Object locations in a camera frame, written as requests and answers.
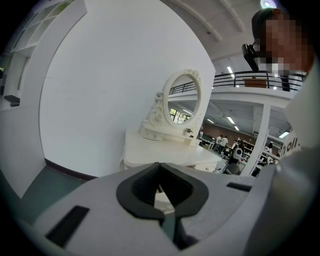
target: metal railing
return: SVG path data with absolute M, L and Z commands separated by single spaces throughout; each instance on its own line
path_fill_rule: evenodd
M 288 76 L 275 76 L 274 73 L 269 71 L 241 71 L 235 72 L 233 75 L 234 78 L 230 73 L 216 75 L 214 77 L 213 88 L 222 86 L 260 87 L 273 90 L 282 89 L 283 91 L 292 92 L 299 91 L 302 86 L 302 82 L 305 79 L 305 75 L 303 74 L 289 73 Z M 172 87 L 169 91 L 169 95 L 189 92 L 196 89 L 197 87 L 195 83 L 191 81 Z

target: white table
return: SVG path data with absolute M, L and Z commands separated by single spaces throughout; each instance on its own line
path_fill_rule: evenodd
M 177 141 L 155 141 L 143 138 L 140 133 L 127 131 L 123 154 L 124 168 L 160 162 L 181 166 L 194 166 L 201 171 L 212 172 L 221 157 L 201 146 L 189 146 Z

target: dark floor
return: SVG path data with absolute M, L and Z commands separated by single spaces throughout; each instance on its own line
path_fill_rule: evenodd
M 31 225 L 45 209 L 85 182 L 46 166 L 20 199 L 0 171 L 2 195 L 12 214 Z

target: white curved wall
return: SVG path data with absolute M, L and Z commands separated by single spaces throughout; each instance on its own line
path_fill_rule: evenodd
M 126 129 L 139 129 L 172 73 L 199 70 L 211 88 L 215 69 L 196 35 L 161 1 L 85 4 L 87 14 L 47 72 L 40 134 L 45 158 L 100 177 L 119 170 Z

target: vanity table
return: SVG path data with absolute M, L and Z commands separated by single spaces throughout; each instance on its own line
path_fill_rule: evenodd
M 169 103 L 170 89 L 179 90 L 181 81 L 187 84 L 183 84 L 184 90 L 197 92 L 197 100 L 192 104 Z M 196 138 L 209 103 L 208 97 L 203 100 L 203 93 L 211 91 L 211 85 L 207 86 L 210 88 L 203 88 L 197 70 L 184 69 L 170 76 L 163 90 L 156 93 L 156 103 L 142 122 L 140 131 L 126 131 L 124 169 L 159 162 L 214 171 L 221 157 L 199 146 L 200 140 Z

